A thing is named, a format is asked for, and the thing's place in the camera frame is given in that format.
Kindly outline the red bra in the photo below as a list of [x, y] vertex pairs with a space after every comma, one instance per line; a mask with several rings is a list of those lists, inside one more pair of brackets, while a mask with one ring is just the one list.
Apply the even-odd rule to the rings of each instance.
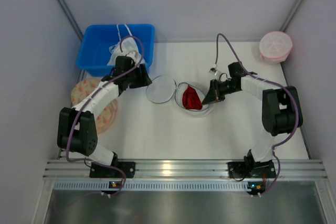
[[196, 90], [191, 86], [187, 86], [187, 89], [184, 91], [182, 104], [187, 110], [201, 110], [203, 108]]

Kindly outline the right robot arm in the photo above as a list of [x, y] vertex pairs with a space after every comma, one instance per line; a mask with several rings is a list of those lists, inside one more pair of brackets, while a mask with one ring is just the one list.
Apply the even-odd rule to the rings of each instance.
[[221, 102], [228, 94], [245, 91], [261, 101], [261, 121], [264, 127], [261, 137], [243, 160], [228, 164], [229, 176], [237, 181], [246, 177], [260, 178], [263, 174], [275, 177], [272, 162], [277, 146], [275, 137], [279, 134], [291, 136], [303, 123], [297, 89], [264, 80], [255, 72], [246, 72], [239, 62], [231, 63], [228, 70], [227, 79], [223, 81], [223, 73], [217, 70], [217, 66], [210, 68], [210, 73], [215, 78], [210, 81], [202, 104]]

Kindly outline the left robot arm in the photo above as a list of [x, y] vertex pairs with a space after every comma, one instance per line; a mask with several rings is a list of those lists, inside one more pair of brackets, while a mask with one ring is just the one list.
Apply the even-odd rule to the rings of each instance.
[[66, 151], [68, 162], [92, 161], [111, 167], [116, 154], [99, 144], [96, 119], [126, 89], [152, 83], [145, 64], [130, 56], [118, 56], [115, 66], [98, 86], [77, 105], [64, 107], [59, 113], [57, 145]]

